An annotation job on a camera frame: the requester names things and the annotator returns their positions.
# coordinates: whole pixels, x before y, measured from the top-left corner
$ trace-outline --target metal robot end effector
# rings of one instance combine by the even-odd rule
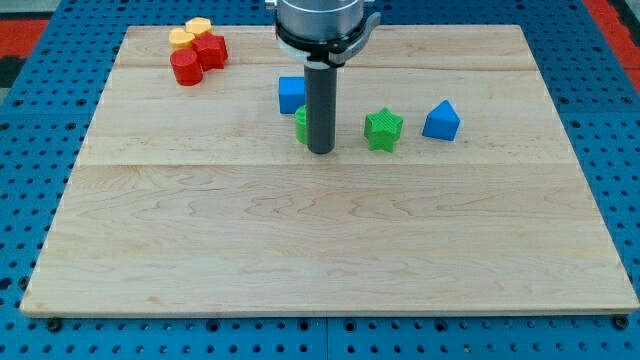
[[[304,65],[307,146],[316,154],[335,146],[337,68],[356,56],[380,13],[364,18],[373,0],[266,0],[276,11],[280,48]]]

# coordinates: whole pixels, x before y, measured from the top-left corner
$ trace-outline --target black cylindrical rod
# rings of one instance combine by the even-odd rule
[[[305,66],[304,80],[307,146],[313,153],[326,154],[335,145],[337,70],[315,70]]]

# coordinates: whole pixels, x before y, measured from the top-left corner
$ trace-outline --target red cylinder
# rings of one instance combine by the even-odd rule
[[[171,54],[171,67],[178,84],[192,86],[202,81],[202,68],[193,49],[180,49]]]

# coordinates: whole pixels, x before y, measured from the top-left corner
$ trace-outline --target green block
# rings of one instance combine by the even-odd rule
[[[307,144],[307,107],[302,105],[296,110],[296,139]]]
[[[402,117],[387,108],[374,114],[367,114],[364,137],[369,140],[369,150],[393,152],[396,141],[400,139],[403,121]]]

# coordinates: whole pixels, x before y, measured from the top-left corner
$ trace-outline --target wooden table surface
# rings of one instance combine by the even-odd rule
[[[194,87],[167,27],[131,27],[22,310],[49,317],[444,316],[637,309],[517,26],[383,26],[340,70],[336,149],[278,114],[302,66],[218,27]],[[421,136],[449,99],[455,143]],[[364,117],[404,117],[394,153]]]

